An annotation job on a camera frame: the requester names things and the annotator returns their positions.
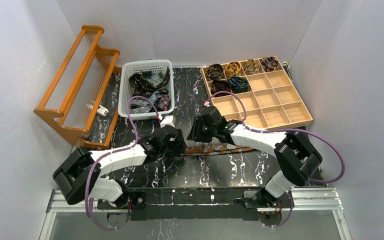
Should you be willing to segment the orange grey patterned tie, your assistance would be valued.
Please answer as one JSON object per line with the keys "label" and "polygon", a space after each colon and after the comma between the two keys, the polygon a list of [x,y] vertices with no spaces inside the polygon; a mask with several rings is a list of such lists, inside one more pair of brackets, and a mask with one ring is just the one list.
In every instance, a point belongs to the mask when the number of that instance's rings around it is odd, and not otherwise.
{"label": "orange grey patterned tie", "polygon": [[252,147],[221,143],[216,145],[188,146],[179,156],[214,156],[254,151]]}

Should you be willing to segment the white plastic basket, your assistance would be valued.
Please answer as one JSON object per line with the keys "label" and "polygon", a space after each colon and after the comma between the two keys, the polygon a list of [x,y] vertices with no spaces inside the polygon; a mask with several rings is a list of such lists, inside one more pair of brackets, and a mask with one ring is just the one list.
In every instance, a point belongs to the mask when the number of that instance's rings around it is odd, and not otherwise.
{"label": "white plastic basket", "polygon": [[133,120],[148,120],[157,117],[149,102],[133,99],[142,96],[150,100],[161,115],[174,111],[174,71],[172,62],[166,59],[128,62],[122,66],[118,96],[118,114],[126,118],[127,111]]}

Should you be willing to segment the wooden compartment tray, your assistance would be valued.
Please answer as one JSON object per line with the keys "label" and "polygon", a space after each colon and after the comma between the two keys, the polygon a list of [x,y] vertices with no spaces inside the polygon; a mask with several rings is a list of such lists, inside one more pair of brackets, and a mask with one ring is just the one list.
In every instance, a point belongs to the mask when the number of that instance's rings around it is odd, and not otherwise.
{"label": "wooden compartment tray", "polygon": [[[244,93],[224,92],[228,95],[216,97],[217,92],[211,94],[212,81],[206,79],[208,66],[201,68],[204,85],[207,90],[210,104],[215,106],[220,114],[227,120],[241,120],[256,128],[283,129],[308,126],[313,122],[309,110],[293,85],[290,74],[290,64],[281,62],[277,56],[278,70],[265,72],[262,58],[251,58],[259,65],[259,73],[246,75],[244,65],[247,60],[240,62],[239,77],[246,78],[249,82],[248,91]],[[225,67],[228,63],[221,64],[225,75]]]}

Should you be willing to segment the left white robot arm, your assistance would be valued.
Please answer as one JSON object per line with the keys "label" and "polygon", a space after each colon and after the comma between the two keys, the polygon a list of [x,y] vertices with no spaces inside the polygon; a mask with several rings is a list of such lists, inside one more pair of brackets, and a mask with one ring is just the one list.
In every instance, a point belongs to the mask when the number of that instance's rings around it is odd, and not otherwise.
{"label": "left white robot arm", "polygon": [[164,122],[152,134],[124,147],[88,150],[79,147],[52,175],[66,202],[75,205],[89,198],[106,200],[116,208],[137,203],[139,195],[130,193],[124,183],[104,176],[120,169],[153,163],[163,157],[181,155],[186,150],[183,131]]}

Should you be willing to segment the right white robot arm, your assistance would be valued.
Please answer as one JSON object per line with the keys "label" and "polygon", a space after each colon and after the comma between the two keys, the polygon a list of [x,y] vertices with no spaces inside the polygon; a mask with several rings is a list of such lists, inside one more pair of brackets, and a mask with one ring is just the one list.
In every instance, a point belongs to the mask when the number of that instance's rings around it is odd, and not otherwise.
{"label": "right white robot arm", "polygon": [[241,121],[226,120],[214,106],[204,107],[196,116],[187,140],[209,143],[213,138],[221,143],[250,147],[277,159],[280,170],[252,196],[241,202],[272,206],[295,187],[303,187],[322,163],[323,158],[300,129],[270,132],[252,128]]}

